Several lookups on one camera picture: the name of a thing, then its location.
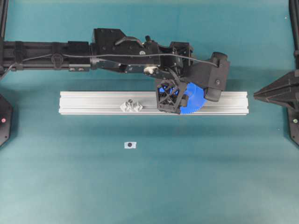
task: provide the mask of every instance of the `blue gear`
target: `blue gear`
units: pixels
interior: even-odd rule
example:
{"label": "blue gear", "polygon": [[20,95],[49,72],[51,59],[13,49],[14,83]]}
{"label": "blue gear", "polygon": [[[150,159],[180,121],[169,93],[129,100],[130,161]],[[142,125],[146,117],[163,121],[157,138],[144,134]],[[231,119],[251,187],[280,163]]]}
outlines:
{"label": "blue gear", "polygon": [[181,114],[189,114],[198,111],[205,104],[204,91],[193,83],[187,85],[185,93],[189,99],[186,107],[181,106]]}

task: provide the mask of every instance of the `teal mat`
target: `teal mat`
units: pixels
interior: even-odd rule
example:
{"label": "teal mat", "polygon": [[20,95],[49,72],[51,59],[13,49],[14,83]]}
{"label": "teal mat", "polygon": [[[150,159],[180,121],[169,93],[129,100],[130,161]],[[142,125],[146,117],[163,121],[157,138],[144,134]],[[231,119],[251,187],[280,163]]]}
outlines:
{"label": "teal mat", "polygon": [[[0,149],[1,224],[292,224],[299,150],[286,111],[253,93],[294,69],[287,0],[11,1],[6,40],[91,41],[120,28],[199,59],[228,54],[228,90],[248,91],[248,116],[62,116],[59,92],[151,91],[142,74],[11,72],[14,106]],[[136,150],[125,150],[136,141]]]}

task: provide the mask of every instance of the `aluminum rail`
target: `aluminum rail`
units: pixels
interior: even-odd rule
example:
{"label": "aluminum rail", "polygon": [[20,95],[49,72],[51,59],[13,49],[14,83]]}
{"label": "aluminum rail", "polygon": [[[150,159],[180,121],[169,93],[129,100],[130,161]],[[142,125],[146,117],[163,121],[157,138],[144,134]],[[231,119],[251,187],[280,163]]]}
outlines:
{"label": "aluminum rail", "polygon": [[[175,115],[157,109],[154,91],[62,91],[59,113],[65,115]],[[132,100],[143,108],[139,112],[123,112],[120,106]],[[197,112],[190,115],[246,115],[247,92],[224,91],[219,102],[206,101]]]}

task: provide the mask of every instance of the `small sticker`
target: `small sticker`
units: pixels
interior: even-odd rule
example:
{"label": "small sticker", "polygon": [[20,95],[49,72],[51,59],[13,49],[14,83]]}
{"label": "small sticker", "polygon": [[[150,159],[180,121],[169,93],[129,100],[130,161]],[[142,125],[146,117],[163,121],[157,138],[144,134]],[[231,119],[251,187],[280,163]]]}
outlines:
{"label": "small sticker", "polygon": [[137,142],[135,141],[127,141],[125,142],[125,148],[136,148]]}

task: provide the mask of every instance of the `black cable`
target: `black cable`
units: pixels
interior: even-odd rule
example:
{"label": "black cable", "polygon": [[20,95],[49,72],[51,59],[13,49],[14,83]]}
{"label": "black cable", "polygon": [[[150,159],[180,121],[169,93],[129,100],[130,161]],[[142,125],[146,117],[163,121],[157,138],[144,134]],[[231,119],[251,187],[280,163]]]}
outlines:
{"label": "black cable", "polygon": [[218,67],[215,63],[213,62],[208,62],[208,61],[203,61],[199,59],[195,59],[192,57],[187,57],[187,56],[182,56],[182,55],[175,55],[175,54],[168,54],[168,53],[162,53],[162,54],[150,54],[150,55],[115,55],[115,54],[106,54],[106,55],[67,55],[67,54],[62,54],[65,57],[74,57],[74,58],[92,58],[92,57],[154,57],[154,56],[173,56],[173,57],[180,57],[180,58],[185,58],[189,59],[192,61],[196,62],[201,62],[201,63],[207,63],[211,64],[215,67]]}

